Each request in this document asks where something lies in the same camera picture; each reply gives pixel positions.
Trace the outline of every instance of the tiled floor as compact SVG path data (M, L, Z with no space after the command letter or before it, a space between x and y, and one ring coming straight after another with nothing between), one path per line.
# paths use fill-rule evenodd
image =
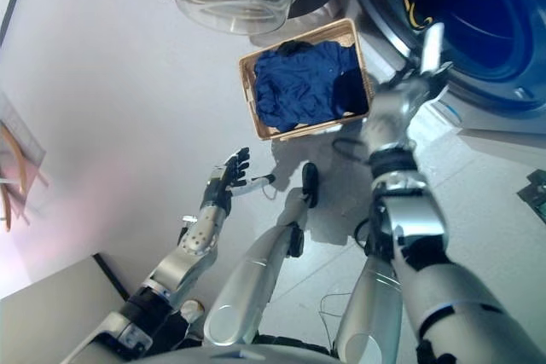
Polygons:
M422 109L410 134L417 158L427 174L450 224L449 254L471 268L496 293L538 345L546 345L543 329L546 290L536 286L546 272L543 243L546 227L515 194L533 170L470 150L457 130L435 112ZM308 228L324 223L310 211ZM324 309L342 315L365 256L352 240L344 246L320 243L306 235L301 259L288 259L260 331L328 345L318 314ZM330 337L340 319L325 317ZM398 362L415 363L415 338L404 312Z

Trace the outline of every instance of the washing machine drum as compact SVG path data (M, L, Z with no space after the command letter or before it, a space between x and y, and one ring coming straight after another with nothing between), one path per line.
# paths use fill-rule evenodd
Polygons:
M535 111L546 103L546 0L359 0L403 53L445 23L450 89L489 110Z

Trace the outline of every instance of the cable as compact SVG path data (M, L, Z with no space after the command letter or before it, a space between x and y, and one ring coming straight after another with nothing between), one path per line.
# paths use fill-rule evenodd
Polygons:
M325 311L324 307L323 307L324 300L326 300L327 298L331 298L333 296L349 296L351 294L352 293L329 293L329 294L323 296L321 298L321 302L319 303L318 315L321 318L322 324L324 325L324 330L326 330L326 337L328 338L328 347L330 348L330 351L332 351L334 346L332 345L332 338L330 337L330 331L328 330L328 324L326 324L326 320L324 320L324 316L329 315L330 317L337 317L337 318L341 318L343 316L342 315L335 315L333 313L329 313L328 311Z
M350 144L352 146L358 146L358 147L366 147L366 144L364 144L362 141L359 140L353 140L351 138L336 138L332 141L332 149L341 155L345 159L349 159L350 161L357 162L362 165L369 165L369 162L367 159L364 159L363 157L359 157L358 155L355 155L354 153L349 153L343 149L340 149L339 145L341 143Z
M357 246L360 247L363 251L365 251L364 244L360 241L358 238L358 235L360 234L360 231L362 227L369 222L369 218L365 217L356 227L354 232L352 233L352 237L357 242Z

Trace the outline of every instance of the robotic hand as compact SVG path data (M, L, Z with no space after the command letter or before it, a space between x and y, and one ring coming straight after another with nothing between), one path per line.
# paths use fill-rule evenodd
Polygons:
M274 181L272 175L243 179L249 150L232 154L213 168L198 217L185 217L178 247L168 254L119 312L112 312L63 363L123 362L142 356L169 315L180 310L189 290L216 260L218 237L231 198Z
M226 216L231 211L231 197L246 194L256 188L261 188L275 181L271 174L253 179L242 179L245 169L250 165L248 148L242 148L233 153L222 165L217 165L212 170L206 184L205 193L201 202L201 209L206 206L222 208Z
M407 127L446 84L439 25L427 34L421 72L377 94L363 131L374 177L366 253L394 270L420 363L544 363L481 280L447 257L445 219L413 158Z

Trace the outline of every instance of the washing machine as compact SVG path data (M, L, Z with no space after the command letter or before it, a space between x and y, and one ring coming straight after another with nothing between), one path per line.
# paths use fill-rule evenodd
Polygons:
M419 55L445 23L450 92L436 104L462 128L546 134L546 0L358 0L399 54Z

